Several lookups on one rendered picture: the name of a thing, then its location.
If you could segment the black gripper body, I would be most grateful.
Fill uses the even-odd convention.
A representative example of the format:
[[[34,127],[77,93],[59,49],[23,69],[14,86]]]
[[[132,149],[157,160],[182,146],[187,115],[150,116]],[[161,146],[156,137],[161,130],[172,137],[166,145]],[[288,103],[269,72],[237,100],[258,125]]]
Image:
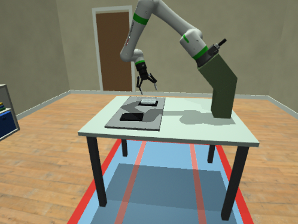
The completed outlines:
[[[143,80],[147,80],[147,79],[148,79],[148,78],[146,77],[146,75],[149,76],[148,73],[147,73],[147,70],[146,70],[146,69],[142,69],[142,70],[140,70],[140,71],[139,71],[139,75],[140,75],[140,78],[141,78],[141,79],[143,78],[143,76],[145,76]]]

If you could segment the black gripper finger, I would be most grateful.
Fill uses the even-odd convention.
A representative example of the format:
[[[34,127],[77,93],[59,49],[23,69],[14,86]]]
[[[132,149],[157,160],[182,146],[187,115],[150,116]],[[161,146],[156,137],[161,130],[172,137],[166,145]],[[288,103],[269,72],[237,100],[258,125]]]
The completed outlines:
[[[140,79],[140,77],[137,76],[137,85],[136,85],[136,87],[139,88],[139,90],[141,91],[141,94],[143,94],[142,89],[141,89],[141,84],[142,84],[142,81],[143,81],[144,77],[145,77],[145,76],[143,76],[143,78],[141,79],[141,82],[140,82],[140,84],[139,84],[139,79]]]
[[[150,76],[152,79],[149,78],[149,76]],[[151,73],[149,74],[149,76],[146,75],[146,77],[148,78],[148,80],[150,80],[152,83],[154,83],[154,87],[155,87],[155,89],[158,90],[158,89],[157,89],[157,85],[156,85],[157,80],[151,75]]]

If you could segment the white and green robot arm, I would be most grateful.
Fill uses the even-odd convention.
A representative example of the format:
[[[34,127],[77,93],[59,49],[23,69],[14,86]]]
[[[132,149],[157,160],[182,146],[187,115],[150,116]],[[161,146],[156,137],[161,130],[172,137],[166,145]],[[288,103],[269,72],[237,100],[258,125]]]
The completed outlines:
[[[201,31],[174,13],[162,0],[139,0],[127,40],[120,53],[123,62],[134,61],[137,71],[147,69],[143,52],[135,47],[152,13],[182,36],[180,44],[196,61],[199,68],[211,60],[219,52],[220,46],[227,41],[224,39],[207,48],[202,40]]]

